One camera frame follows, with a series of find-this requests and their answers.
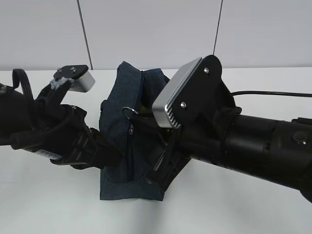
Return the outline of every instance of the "white table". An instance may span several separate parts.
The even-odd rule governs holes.
[[[34,96],[54,71],[27,72]],[[64,103],[88,112],[98,128],[99,109],[116,71],[91,71],[96,85],[70,92]],[[171,77],[175,70],[165,70]],[[230,90],[312,92],[312,68],[225,69]],[[10,85],[11,72],[0,72]],[[243,114],[291,120],[312,117],[312,99],[241,96]],[[163,202],[100,201],[100,171],[56,166],[44,157],[0,147],[1,234],[310,234],[312,204],[300,192],[192,160],[173,181]]]

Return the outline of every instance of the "white wall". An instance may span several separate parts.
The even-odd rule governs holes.
[[[80,0],[95,69],[178,68],[213,51],[221,0]],[[224,0],[224,67],[312,65],[310,0]],[[76,0],[3,0],[0,70],[89,64]]]

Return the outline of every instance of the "blue denim pouch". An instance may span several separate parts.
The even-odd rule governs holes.
[[[101,170],[100,199],[119,200],[143,198],[162,201],[164,191],[153,186],[145,177],[151,169],[149,158],[159,156],[164,148],[155,139],[130,132],[130,122],[123,107],[139,110],[152,107],[169,79],[160,69],[140,71],[123,62],[117,69],[117,78],[107,100],[101,104],[99,129],[123,158],[117,167]]]

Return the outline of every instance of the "zipper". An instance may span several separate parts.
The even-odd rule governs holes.
[[[130,124],[128,137],[127,137],[127,154],[126,154],[126,164],[127,164],[127,181],[134,180],[134,157],[133,157],[133,136],[134,136],[134,128],[133,125]]]

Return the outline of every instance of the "metal ring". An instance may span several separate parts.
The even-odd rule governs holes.
[[[138,115],[138,112],[135,109],[132,109],[129,106],[125,106],[125,107],[122,108],[122,113],[128,120],[130,120],[130,118],[125,114],[125,110],[132,111],[134,114]]]

